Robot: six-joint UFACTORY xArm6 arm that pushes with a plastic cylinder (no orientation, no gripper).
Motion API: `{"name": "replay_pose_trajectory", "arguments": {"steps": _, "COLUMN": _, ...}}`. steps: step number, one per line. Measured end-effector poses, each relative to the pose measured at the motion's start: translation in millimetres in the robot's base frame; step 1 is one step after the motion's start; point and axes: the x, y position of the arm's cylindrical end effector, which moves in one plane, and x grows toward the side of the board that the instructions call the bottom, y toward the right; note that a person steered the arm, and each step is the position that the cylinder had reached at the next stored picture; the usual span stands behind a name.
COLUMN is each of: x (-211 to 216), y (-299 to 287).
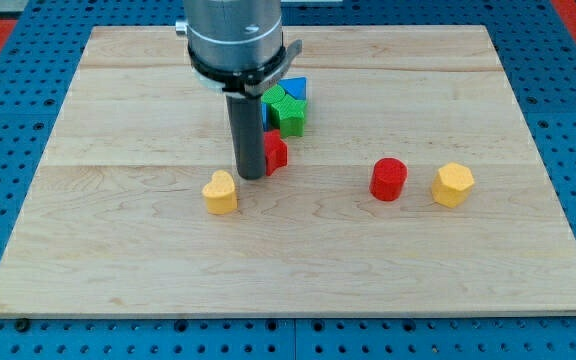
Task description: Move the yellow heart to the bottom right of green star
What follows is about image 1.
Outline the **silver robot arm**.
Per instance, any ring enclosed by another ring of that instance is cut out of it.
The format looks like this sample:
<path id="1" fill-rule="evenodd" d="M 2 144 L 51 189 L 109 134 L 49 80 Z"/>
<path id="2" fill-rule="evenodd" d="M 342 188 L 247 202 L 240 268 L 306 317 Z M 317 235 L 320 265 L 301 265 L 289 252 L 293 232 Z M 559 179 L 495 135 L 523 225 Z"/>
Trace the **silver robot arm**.
<path id="1" fill-rule="evenodd" d="M 303 43 L 284 43 L 280 0 L 184 0 L 176 24 L 204 86 L 226 98 L 236 168 L 256 180 L 266 173 L 262 95 L 287 73 Z"/>

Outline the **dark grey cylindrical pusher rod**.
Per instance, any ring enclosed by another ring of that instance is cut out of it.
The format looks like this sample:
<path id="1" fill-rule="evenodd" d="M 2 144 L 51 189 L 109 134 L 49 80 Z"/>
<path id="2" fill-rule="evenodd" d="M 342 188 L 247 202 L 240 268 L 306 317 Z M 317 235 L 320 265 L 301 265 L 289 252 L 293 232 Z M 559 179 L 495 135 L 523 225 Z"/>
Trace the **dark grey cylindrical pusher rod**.
<path id="1" fill-rule="evenodd" d="M 259 179 L 266 172 L 261 100 L 227 96 L 226 104 L 237 172 L 246 180 Z"/>

